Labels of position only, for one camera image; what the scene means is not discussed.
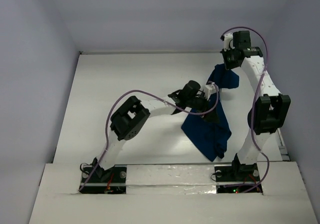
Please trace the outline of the blue mickey mouse t-shirt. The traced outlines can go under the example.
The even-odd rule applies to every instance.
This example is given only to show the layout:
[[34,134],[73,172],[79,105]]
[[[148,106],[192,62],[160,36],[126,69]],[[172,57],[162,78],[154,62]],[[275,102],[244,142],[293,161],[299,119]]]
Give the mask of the blue mickey mouse t-shirt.
[[[208,82],[215,83],[220,90],[236,89],[240,78],[232,70],[226,70],[223,64],[217,64],[210,74]],[[194,146],[209,160],[223,159],[227,151],[228,139],[232,132],[222,104],[218,101],[214,110],[218,121],[208,122],[198,115],[188,115],[181,129]]]

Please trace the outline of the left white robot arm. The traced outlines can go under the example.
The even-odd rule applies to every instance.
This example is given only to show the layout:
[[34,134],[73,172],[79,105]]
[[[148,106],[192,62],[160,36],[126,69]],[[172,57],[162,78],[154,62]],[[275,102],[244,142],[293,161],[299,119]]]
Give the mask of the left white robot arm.
[[105,123],[106,143],[103,151],[92,162],[92,171],[97,180],[104,182],[110,178],[111,170],[124,144],[137,136],[149,118],[172,116],[181,112],[199,116],[206,121],[213,121],[217,103],[210,105],[210,97],[219,95],[219,87],[212,81],[205,86],[190,80],[182,89],[166,97],[158,97],[149,92],[139,91],[151,97],[140,100],[131,90],[120,98],[127,97],[123,103],[119,100],[111,107]]

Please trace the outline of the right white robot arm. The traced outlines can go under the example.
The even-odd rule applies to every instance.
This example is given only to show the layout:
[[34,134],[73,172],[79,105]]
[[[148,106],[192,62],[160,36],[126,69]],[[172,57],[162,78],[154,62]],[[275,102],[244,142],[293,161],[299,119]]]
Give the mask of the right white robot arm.
[[241,149],[235,154],[227,172],[242,180],[257,170],[258,156],[269,137],[284,125],[291,98],[275,86],[267,71],[267,59],[258,46],[252,46],[250,30],[231,28],[221,35],[221,54],[226,70],[241,68],[246,74],[254,97],[247,116],[249,131]]

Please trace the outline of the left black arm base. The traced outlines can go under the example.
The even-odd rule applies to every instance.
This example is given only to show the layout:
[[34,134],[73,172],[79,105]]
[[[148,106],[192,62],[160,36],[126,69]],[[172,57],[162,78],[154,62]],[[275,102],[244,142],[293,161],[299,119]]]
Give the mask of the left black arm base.
[[79,185],[81,194],[126,194],[126,165],[115,165],[108,170],[98,167],[83,187],[93,168],[87,163],[82,163],[79,167],[82,172]]

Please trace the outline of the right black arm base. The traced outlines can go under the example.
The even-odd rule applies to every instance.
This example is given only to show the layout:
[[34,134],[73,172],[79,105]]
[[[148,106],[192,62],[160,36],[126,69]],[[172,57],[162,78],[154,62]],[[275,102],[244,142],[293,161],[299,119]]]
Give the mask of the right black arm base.
[[218,194],[263,193],[258,168],[236,173],[230,165],[216,165],[210,179]]

